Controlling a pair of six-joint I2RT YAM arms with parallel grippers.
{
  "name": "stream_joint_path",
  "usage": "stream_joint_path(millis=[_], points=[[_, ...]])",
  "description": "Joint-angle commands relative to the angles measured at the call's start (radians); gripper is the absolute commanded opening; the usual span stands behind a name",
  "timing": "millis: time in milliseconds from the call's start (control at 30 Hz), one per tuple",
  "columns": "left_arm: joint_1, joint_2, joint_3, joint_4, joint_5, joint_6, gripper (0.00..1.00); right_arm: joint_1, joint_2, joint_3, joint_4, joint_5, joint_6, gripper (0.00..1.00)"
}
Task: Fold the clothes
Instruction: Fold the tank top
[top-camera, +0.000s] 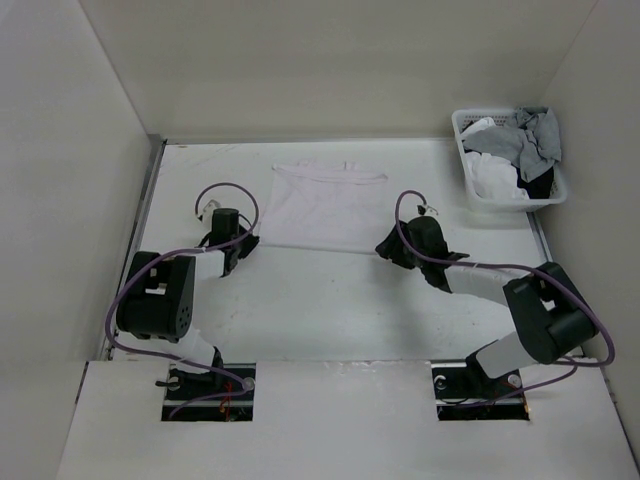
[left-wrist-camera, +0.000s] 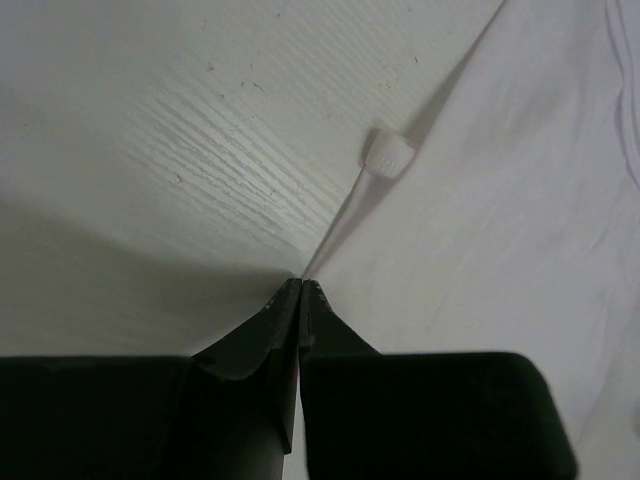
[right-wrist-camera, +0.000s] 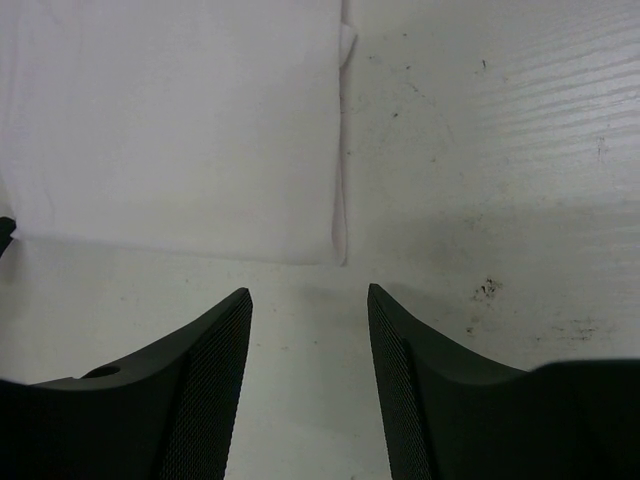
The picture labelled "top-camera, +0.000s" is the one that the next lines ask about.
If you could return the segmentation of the white tank top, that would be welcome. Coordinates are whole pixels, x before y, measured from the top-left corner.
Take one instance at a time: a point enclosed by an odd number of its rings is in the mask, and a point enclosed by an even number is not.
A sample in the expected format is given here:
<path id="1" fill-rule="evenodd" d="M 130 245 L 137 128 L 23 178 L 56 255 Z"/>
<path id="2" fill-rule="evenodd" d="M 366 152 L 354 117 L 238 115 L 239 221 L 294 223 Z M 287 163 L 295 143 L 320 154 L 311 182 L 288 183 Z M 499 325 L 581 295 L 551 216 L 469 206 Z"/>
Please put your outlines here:
<path id="1" fill-rule="evenodd" d="M 259 223 L 266 246 L 372 254 L 388 233 L 388 177 L 356 162 L 273 166 Z"/>

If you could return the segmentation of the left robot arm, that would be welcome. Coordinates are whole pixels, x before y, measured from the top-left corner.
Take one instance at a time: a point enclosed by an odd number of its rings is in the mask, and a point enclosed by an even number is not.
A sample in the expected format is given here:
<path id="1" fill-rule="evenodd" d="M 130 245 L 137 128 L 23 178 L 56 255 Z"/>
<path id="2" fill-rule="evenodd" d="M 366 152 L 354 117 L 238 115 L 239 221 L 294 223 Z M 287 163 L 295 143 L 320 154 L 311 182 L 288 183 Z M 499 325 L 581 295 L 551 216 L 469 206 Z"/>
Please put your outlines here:
<path id="1" fill-rule="evenodd" d="M 206 399 L 221 393 L 225 382 L 219 350 L 204 340 L 193 326 L 196 283 L 224 278 L 258 245 L 259 238 L 241 224 L 245 217 L 233 208 L 216 208 L 210 215 L 203 249 L 218 244 L 220 250 L 200 255 L 181 254 L 161 259 L 157 252 L 135 254 L 128 277 L 148 263 L 155 264 L 124 294 L 116 312 L 116 327 L 136 339 L 123 350 L 135 355 L 168 358 L 179 364 L 179 378 Z"/>

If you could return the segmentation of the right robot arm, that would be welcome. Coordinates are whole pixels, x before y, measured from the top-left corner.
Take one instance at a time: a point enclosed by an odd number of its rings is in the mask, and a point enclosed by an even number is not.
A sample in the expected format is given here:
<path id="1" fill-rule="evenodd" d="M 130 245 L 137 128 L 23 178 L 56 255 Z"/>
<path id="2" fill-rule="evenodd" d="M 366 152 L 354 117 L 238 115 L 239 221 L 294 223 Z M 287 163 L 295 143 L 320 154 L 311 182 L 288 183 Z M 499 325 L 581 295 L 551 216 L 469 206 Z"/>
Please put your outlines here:
<path id="1" fill-rule="evenodd" d="M 465 359 L 464 384 L 475 395 L 489 394 L 500 377 L 515 370 L 557 362 L 598 333 L 578 306 L 582 297 L 559 264 L 546 262 L 532 271 L 483 268 L 470 255 L 449 249 L 433 217 L 399 222 L 375 252 L 401 268 L 420 270 L 436 289 L 508 309 L 514 331 Z"/>

